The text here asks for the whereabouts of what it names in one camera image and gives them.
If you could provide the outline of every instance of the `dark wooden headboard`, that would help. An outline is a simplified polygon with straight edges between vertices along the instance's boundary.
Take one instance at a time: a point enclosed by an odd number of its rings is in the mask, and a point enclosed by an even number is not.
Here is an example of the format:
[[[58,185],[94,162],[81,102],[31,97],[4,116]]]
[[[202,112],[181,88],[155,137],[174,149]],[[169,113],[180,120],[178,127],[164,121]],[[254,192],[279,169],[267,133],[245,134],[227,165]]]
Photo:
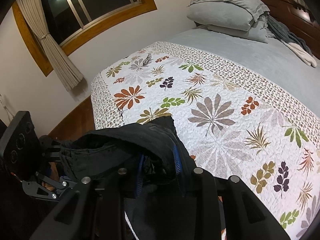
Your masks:
[[[270,9],[270,15],[287,25],[289,30],[304,39],[312,53],[320,58],[320,26],[312,13],[294,0],[261,0]]]

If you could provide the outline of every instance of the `floral quilt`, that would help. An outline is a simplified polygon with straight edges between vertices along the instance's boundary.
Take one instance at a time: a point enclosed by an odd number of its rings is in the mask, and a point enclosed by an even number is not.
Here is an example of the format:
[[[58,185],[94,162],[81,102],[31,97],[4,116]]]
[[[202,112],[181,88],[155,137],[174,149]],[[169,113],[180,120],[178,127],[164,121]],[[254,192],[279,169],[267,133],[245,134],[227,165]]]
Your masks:
[[[296,98],[228,59],[156,42],[92,82],[97,129],[171,115],[197,166],[239,176],[291,239],[320,209],[320,121]]]

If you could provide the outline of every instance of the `curtain tieback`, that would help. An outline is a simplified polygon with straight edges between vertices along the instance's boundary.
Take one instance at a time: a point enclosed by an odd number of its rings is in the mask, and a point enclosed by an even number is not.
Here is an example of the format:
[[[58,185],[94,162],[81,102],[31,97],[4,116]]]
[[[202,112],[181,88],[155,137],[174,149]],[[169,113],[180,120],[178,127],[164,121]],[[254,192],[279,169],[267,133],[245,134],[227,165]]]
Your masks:
[[[46,36],[48,36],[50,33],[47,33],[47,34],[45,34],[45,35],[43,35],[41,38],[40,38],[40,40],[43,40]]]

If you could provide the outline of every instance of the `beige curtain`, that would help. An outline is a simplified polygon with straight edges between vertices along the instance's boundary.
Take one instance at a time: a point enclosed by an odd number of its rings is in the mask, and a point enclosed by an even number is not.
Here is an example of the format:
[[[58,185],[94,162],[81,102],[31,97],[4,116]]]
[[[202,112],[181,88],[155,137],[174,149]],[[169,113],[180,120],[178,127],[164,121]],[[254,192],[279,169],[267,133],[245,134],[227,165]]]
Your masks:
[[[83,78],[49,33],[41,0],[17,0],[20,10],[31,30],[41,41],[48,60],[67,91],[73,89]]]

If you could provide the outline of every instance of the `screw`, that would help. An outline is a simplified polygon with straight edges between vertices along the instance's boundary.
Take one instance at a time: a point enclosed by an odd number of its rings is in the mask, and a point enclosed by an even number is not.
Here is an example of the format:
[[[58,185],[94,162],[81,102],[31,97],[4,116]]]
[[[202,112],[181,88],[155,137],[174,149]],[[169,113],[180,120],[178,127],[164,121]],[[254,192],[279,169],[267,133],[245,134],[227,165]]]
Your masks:
[[[118,173],[119,173],[120,175],[127,174],[127,169],[126,169],[126,168],[120,168],[120,169],[118,170]]]
[[[201,168],[199,168],[199,167],[196,167],[196,168],[193,169],[193,172],[194,172],[195,174],[202,174],[202,173],[203,173],[203,169],[201,169]]]
[[[230,180],[234,183],[238,183],[240,181],[240,178],[238,176],[233,175],[230,177]]]
[[[83,178],[81,179],[81,182],[82,182],[83,184],[88,184],[90,181],[91,181],[90,177],[83,177]]]

